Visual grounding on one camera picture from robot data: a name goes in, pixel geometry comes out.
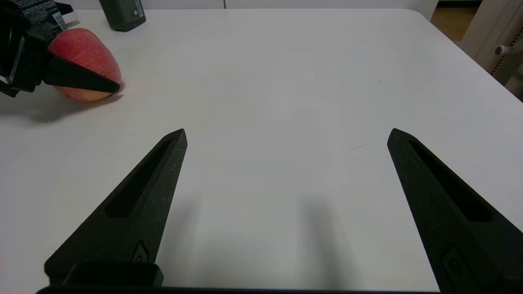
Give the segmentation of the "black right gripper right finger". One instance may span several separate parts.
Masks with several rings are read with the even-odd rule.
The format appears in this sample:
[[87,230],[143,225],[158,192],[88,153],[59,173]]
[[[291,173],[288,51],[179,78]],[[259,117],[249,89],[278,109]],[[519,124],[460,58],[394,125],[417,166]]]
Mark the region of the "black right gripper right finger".
[[387,148],[439,290],[521,294],[521,230],[411,134]]

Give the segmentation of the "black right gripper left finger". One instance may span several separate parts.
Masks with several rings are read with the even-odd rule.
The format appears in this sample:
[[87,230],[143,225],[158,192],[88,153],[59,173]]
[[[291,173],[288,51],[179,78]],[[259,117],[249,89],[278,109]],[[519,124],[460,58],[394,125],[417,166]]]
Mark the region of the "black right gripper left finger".
[[52,285],[83,263],[154,263],[188,147],[184,129],[164,136],[47,259]]

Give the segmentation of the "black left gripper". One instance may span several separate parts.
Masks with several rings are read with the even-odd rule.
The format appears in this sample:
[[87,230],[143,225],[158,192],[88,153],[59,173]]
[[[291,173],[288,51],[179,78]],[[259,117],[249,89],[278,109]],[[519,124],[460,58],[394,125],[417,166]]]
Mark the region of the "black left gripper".
[[1,1],[1,93],[16,97],[34,92],[42,82],[115,94],[120,84],[55,55],[47,55],[48,43],[13,1]]

